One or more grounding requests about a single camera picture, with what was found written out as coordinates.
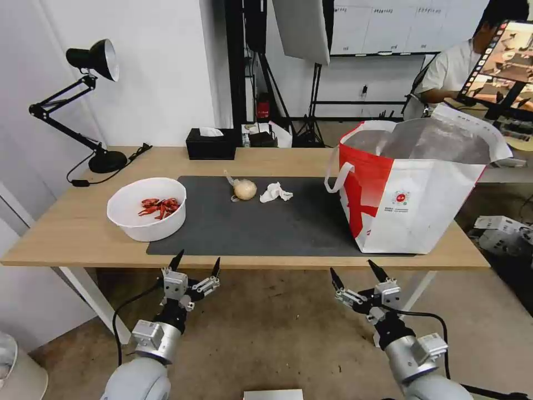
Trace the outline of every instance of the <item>black desk lamp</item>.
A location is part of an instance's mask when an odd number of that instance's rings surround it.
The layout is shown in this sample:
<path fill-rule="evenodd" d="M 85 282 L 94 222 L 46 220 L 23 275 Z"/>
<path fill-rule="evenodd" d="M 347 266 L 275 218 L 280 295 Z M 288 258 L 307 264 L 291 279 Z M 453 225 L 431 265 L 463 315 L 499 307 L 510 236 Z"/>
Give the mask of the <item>black desk lamp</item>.
<path fill-rule="evenodd" d="M 67 61 L 71 66 L 78 68 L 83 77 L 40 103 L 29 106 L 29 113 L 92 149 L 94 157 L 89 160 L 89 169 L 92 172 L 107 173 L 118 171 L 124 168 L 128 162 L 123 153 L 107 151 L 102 148 L 101 142 L 73 131 L 50 116 L 54 111 L 95 89 L 97 77 L 91 74 L 91 69 L 110 81 L 118 81 L 119 70 L 113 45 L 109 39 L 103 39 L 96 42 L 89 50 L 70 48 L 67 50 Z M 81 84 L 85 84 L 87 89 L 67 99 L 54 100 Z"/>

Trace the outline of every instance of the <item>wooden table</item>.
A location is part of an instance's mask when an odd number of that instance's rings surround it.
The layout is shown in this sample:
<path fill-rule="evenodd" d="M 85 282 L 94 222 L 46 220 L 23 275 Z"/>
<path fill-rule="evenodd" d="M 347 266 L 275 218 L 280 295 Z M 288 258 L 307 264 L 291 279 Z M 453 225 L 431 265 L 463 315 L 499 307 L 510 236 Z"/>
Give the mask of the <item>wooden table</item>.
<path fill-rule="evenodd" d="M 136 148 L 114 148 L 129 155 Z M 107 220 L 107 200 L 120 187 L 149 177 L 178 178 L 182 175 L 310 176 L 323 177 L 331 149 L 239 148 L 234 161 L 190 161 L 185 148 L 153 148 L 109 181 L 71 188 L 48 210 L 4 256 L 7 266 L 59 267 L 77 290 L 110 326 L 114 310 L 93 283 L 84 267 L 162 268 L 171 256 L 149 256 L 147 243 L 135 242 Z M 90 181 L 102 176 L 87 172 Z M 185 268 L 212 268 L 214 256 L 184 256 Z M 405 307 L 417 299 L 437 270 L 480 270 L 489 264 L 467 236 L 452 222 L 435 249 L 424 256 L 373 257 L 387 269 L 420 271 L 407 291 Z M 368 269 L 366 257 L 256 257 L 225 256 L 224 269 Z M 122 342 L 129 331 L 118 324 Z"/>

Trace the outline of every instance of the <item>onion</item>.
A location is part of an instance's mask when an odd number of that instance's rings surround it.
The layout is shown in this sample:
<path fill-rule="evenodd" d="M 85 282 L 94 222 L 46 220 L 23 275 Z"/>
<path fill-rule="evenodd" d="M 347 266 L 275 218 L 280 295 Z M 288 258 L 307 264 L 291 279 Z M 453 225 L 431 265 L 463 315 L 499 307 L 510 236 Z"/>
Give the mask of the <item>onion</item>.
<path fill-rule="evenodd" d="M 241 200 L 250 200 L 257 193 L 257 186 L 249 179 L 235 179 L 233 191 Z"/>

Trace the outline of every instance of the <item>lamp shade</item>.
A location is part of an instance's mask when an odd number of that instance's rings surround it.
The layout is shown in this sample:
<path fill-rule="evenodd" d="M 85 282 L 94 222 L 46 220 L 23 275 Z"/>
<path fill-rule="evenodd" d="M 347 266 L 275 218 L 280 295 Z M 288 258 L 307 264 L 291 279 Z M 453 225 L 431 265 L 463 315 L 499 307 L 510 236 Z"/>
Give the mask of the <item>lamp shade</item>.
<path fill-rule="evenodd" d="M 68 49 L 67 61 L 73 67 L 93 69 L 110 81 L 118 81 L 117 55 L 109 39 L 96 42 L 89 50 Z"/>

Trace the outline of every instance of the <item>floor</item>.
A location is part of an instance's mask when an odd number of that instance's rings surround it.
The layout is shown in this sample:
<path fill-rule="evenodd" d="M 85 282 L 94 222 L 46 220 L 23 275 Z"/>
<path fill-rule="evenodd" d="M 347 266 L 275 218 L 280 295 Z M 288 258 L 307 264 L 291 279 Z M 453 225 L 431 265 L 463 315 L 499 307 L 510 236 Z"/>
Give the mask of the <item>floor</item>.
<path fill-rule="evenodd" d="M 532 193 L 533 186 L 479 186 L 457 221 L 469 228 L 480 214 L 516 218 Z M 525 207 L 526 220 L 533 221 L 532 209 Z M 116 306 L 151 286 L 157 273 L 105 271 L 99 281 Z M 405 284 L 410 273 L 391 275 Z M 375 284 L 369 272 L 341 272 L 341 277 L 355 290 Z M 335 302 L 328 272 L 222 270 L 220 279 L 219 290 L 189 316 L 169 369 L 170 399 L 237 400 L 245 390 L 283 388 L 302 388 L 306 400 L 401 398 L 385 354 L 372 344 L 371 327 Z M 122 315 L 126 325 L 151 319 L 159 301 L 160 293 L 152 293 L 129 306 Z M 452 378 L 533 395 L 533 318 L 493 271 L 440 272 L 414 309 L 446 320 Z M 406 321 L 420 336 L 440 331 L 432 320 Z M 116 352 L 98 319 L 33 352 L 50 376 L 44 399 L 99 398 L 116 367 Z"/>

